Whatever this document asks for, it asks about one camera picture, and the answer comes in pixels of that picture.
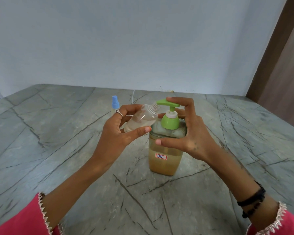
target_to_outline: blue spray cap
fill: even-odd
[[[118,97],[116,95],[112,96],[112,108],[113,109],[120,108],[120,104],[118,102]]]

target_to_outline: label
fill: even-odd
[[[160,159],[168,160],[168,156],[166,156],[166,155],[161,155],[161,154],[158,154],[158,153],[156,153],[156,158],[160,158]]]

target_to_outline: right hand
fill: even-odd
[[[203,119],[196,115],[194,100],[184,97],[167,97],[166,100],[185,107],[185,110],[176,108],[176,111],[179,118],[185,119],[187,134],[183,138],[157,139],[156,144],[179,149],[190,154],[195,159],[208,163],[211,156],[221,148],[209,134]]]

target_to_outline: pump nozzle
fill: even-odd
[[[157,101],[158,105],[169,106],[170,110],[165,113],[165,116],[161,120],[161,126],[166,129],[177,129],[180,125],[180,120],[177,117],[177,112],[175,111],[176,107],[180,105],[177,103],[169,102],[166,99]]]

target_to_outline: wrist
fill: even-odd
[[[219,166],[224,166],[224,163],[227,163],[229,160],[229,155],[216,144],[208,153],[205,160],[211,168],[216,168]]]
[[[82,174],[85,176],[86,180],[94,182],[99,177],[101,177],[109,168],[110,164],[106,162],[95,160],[90,158],[81,168]]]

